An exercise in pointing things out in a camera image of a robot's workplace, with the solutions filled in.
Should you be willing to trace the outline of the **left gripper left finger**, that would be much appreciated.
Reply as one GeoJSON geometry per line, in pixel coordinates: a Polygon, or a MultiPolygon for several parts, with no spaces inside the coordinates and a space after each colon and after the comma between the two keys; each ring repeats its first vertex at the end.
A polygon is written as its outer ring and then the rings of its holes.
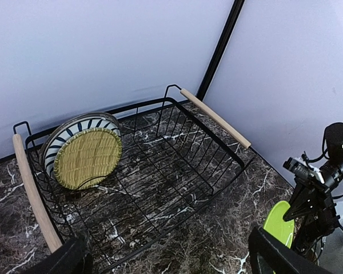
{"type": "Polygon", "coordinates": [[[28,273],[93,273],[93,256],[86,236],[75,236],[28,273]]]}

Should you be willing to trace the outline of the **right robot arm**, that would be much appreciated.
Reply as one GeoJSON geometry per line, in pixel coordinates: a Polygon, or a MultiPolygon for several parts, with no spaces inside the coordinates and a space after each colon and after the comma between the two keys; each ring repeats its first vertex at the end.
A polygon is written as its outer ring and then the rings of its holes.
{"type": "Polygon", "coordinates": [[[304,219],[292,250],[305,257],[340,225],[332,191],[343,182],[343,122],[325,128],[319,157],[309,159],[303,153],[299,158],[289,158],[283,167],[294,174],[296,183],[283,219],[304,219]]]}

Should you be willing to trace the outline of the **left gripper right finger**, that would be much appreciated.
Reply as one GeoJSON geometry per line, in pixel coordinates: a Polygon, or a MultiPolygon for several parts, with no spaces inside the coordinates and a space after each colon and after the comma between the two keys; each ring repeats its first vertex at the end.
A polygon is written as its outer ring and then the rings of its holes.
{"type": "Polygon", "coordinates": [[[286,247],[262,227],[249,235],[250,266],[253,273],[329,273],[286,247]]]}

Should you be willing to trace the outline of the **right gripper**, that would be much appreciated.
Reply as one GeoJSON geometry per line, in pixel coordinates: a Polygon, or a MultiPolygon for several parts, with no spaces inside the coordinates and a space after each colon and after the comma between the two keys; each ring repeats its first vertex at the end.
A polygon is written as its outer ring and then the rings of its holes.
{"type": "Polygon", "coordinates": [[[283,220],[302,219],[292,243],[292,250],[298,254],[307,254],[315,244],[339,226],[339,216],[330,193],[296,185],[289,204],[283,220]]]}

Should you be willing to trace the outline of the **green plastic plate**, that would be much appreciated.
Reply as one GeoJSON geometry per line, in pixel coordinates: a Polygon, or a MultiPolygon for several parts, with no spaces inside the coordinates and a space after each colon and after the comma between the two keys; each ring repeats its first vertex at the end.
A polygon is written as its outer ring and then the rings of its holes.
{"type": "Polygon", "coordinates": [[[294,238],[294,220],[285,221],[284,214],[290,208],[287,201],[279,201],[269,211],[263,229],[269,232],[286,247],[290,248],[294,238]]]}

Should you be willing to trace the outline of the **yellow woven plate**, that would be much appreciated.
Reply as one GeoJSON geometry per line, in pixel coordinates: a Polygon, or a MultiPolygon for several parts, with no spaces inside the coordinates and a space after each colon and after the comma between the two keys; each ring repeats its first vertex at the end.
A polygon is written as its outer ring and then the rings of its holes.
{"type": "Polygon", "coordinates": [[[121,137],[113,130],[84,130],[59,149],[54,160],[54,177],[65,188],[85,190],[110,175],[121,155],[121,137]]]}

